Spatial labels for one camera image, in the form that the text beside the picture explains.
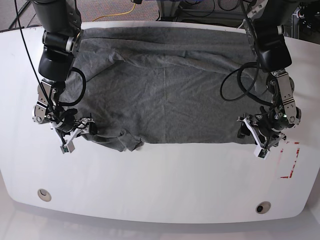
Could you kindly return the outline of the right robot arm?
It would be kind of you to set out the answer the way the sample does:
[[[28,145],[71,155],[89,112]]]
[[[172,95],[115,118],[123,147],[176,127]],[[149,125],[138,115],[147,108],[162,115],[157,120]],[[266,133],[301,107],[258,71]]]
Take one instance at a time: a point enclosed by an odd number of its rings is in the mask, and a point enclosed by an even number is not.
[[[38,124],[50,124],[55,130],[63,153],[71,153],[73,139],[82,134],[97,134],[97,126],[91,117],[76,119],[74,108],[85,95],[87,80],[84,73],[74,67],[79,52],[83,30],[81,13],[75,0],[29,0],[44,28],[43,52],[36,76],[38,99],[33,108],[32,119]],[[82,81],[79,97],[72,102],[60,101],[66,89],[70,73],[77,73]]]

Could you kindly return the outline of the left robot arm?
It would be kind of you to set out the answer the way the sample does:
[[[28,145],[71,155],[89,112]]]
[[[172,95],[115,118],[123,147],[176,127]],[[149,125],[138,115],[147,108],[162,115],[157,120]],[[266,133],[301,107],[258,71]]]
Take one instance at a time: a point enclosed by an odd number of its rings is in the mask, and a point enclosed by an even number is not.
[[[259,103],[260,112],[254,115],[245,113],[238,118],[241,122],[238,138],[253,136],[256,143],[254,154],[266,158],[272,147],[286,140],[284,129],[300,124],[302,112],[294,99],[294,81],[286,68],[292,64],[292,58],[284,37],[284,24],[299,6],[297,0],[265,0],[255,9],[245,7],[239,1],[244,20],[244,28],[256,61],[248,62],[233,72],[237,74],[237,84],[242,95],[235,101],[247,96]],[[270,102],[264,101],[251,93],[253,84],[245,88],[242,73],[255,68],[268,74],[266,89],[272,94]]]

